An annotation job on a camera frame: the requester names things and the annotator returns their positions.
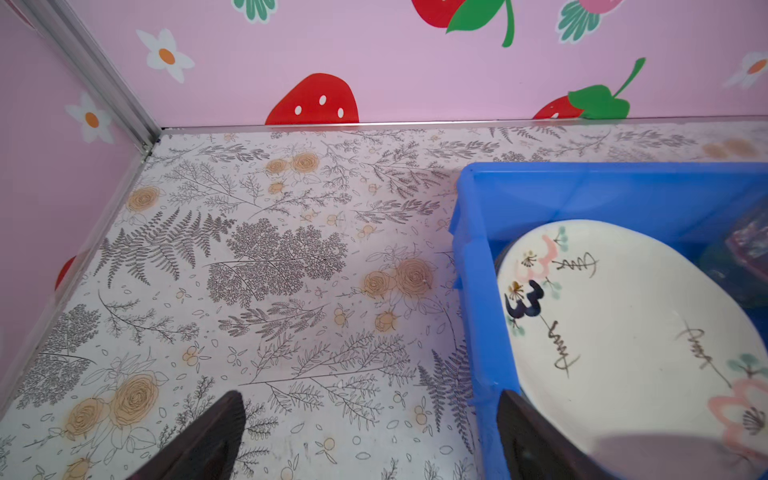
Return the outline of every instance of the table surface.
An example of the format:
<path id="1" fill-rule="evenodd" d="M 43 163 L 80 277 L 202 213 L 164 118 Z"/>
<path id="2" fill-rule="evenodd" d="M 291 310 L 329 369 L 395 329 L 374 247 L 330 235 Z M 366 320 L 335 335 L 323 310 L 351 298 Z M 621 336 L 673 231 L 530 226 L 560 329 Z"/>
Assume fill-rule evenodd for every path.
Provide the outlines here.
<path id="1" fill-rule="evenodd" d="M 461 169 L 766 156 L 764 121 L 165 135 L 0 423 L 0 476 L 125 478 L 236 389 L 237 478 L 478 478 Z"/>

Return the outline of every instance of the pink wall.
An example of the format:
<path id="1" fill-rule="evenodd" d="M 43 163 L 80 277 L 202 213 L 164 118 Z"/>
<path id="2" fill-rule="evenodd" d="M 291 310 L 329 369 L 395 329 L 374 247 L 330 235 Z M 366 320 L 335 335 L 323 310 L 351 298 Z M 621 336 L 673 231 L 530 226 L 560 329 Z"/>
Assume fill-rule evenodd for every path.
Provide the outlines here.
<path id="1" fill-rule="evenodd" d="M 446 34 L 412 0 L 245 0 L 276 1 L 266 23 L 249 22 L 233 1 L 70 0 L 164 127 L 263 124 L 318 72 L 349 84 L 362 122 L 532 118 L 569 91 L 604 84 L 615 92 L 642 57 L 621 95 L 631 117 L 768 114 L 768 76 L 757 78 L 768 67 L 749 88 L 724 87 L 768 58 L 764 1 L 624 0 L 592 33 L 563 43 L 556 30 L 565 0 L 512 0 L 509 48 L 504 6 L 479 30 Z M 580 1 L 603 10 L 620 3 Z M 194 64 L 181 69 L 184 83 L 155 69 L 163 67 L 157 48 L 155 68 L 147 65 L 152 52 L 137 30 L 157 37 L 164 28 Z M 756 58 L 744 60 L 750 53 Z"/>
<path id="2" fill-rule="evenodd" d="M 51 299 L 59 270 L 82 251 L 137 155 L 128 137 L 114 123 L 107 125 L 105 112 L 89 109 L 100 125 L 83 127 L 89 113 L 81 109 L 84 86 L 4 5 L 0 2 L 0 379 Z M 68 111 L 82 115 L 74 118 Z M 84 140 L 94 135 L 91 143 Z"/>

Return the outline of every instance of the white plate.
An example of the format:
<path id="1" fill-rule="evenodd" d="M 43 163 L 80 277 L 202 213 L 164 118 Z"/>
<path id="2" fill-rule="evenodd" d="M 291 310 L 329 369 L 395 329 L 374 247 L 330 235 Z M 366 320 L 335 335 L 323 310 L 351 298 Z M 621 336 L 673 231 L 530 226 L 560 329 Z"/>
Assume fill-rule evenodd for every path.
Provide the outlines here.
<path id="1" fill-rule="evenodd" d="M 608 471 L 678 480 L 766 469 L 763 341 L 675 250 L 609 223 L 550 223 L 509 249 L 498 286 L 525 394 Z"/>

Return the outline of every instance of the orange flower center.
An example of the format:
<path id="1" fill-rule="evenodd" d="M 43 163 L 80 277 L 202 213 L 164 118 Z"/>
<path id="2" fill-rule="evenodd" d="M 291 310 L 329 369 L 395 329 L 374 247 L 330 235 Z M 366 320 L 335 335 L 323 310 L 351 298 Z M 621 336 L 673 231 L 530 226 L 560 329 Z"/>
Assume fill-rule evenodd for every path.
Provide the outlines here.
<path id="1" fill-rule="evenodd" d="M 172 54 L 170 50 L 161 48 L 158 54 L 160 55 L 160 60 L 164 61 L 165 63 L 169 65 L 176 63 L 176 57 L 174 57 L 174 54 Z"/>
<path id="2" fill-rule="evenodd" d="M 763 70 L 766 67 L 766 64 L 768 64 L 768 59 L 764 58 L 752 65 L 746 72 L 750 75 L 757 73 L 758 71 Z"/>
<path id="3" fill-rule="evenodd" d="M 98 117 L 91 112 L 88 112 L 85 114 L 85 123 L 91 128 L 96 128 L 98 127 Z"/>

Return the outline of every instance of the strawberry wallpaper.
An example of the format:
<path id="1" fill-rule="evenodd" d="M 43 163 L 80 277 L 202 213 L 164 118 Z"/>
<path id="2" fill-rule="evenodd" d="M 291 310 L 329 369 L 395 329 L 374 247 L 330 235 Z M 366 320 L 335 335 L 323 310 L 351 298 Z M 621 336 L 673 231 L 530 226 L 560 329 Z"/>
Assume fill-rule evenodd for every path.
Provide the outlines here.
<path id="1" fill-rule="evenodd" d="M 70 2 L 164 127 L 768 113 L 754 0 Z"/>

